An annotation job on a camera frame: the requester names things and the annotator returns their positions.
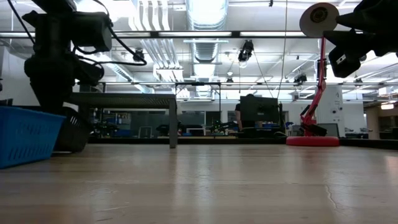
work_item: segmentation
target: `desk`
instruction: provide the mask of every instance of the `desk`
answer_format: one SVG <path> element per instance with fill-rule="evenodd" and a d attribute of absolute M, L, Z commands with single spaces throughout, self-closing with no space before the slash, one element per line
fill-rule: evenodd
<path fill-rule="evenodd" d="M 177 103 L 173 94 L 72 93 L 66 102 L 88 108 L 169 109 L 170 148 L 177 147 Z"/>
<path fill-rule="evenodd" d="M 187 133 L 190 133 L 191 130 L 202 130 L 203 136 L 206 136 L 206 128 L 187 128 Z"/>
<path fill-rule="evenodd" d="M 168 136 L 159 136 L 158 139 L 168 139 Z M 236 139 L 235 136 L 179 136 L 179 139 Z"/>

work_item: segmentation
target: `gray table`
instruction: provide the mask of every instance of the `gray table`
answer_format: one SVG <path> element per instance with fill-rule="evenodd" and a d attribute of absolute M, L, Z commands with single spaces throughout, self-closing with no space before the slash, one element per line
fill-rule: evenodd
<path fill-rule="evenodd" d="M 90 108 L 169 109 L 170 148 L 177 147 L 177 103 L 173 94 L 72 93 L 66 102 Z"/>

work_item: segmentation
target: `blue plastic basket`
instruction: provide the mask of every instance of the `blue plastic basket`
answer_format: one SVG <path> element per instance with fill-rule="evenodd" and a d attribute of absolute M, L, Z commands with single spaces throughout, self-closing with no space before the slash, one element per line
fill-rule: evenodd
<path fill-rule="evenodd" d="M 50 158 L 64 119 L 0 106 L 0 169 Z"/>

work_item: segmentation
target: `red circular base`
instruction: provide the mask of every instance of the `red circular base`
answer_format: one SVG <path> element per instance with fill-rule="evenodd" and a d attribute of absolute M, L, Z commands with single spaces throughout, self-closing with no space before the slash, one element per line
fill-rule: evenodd
<path fill-rule="evenodd" d="M 288 137 L 286 139 L 288 146 L 340 146 L 338 137 Z"/>

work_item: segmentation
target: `table leg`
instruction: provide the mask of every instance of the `table leg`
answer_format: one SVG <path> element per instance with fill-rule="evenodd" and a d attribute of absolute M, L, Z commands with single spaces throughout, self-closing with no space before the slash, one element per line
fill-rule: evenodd
<path fill-rule="evenodd" d="M 177 103 L 175 100 L 170 100 L 169 108 L 169 139 L 170 148 L 175 149 L 177 147 L 178 138 L 178 127 L 177 127 Z"/>

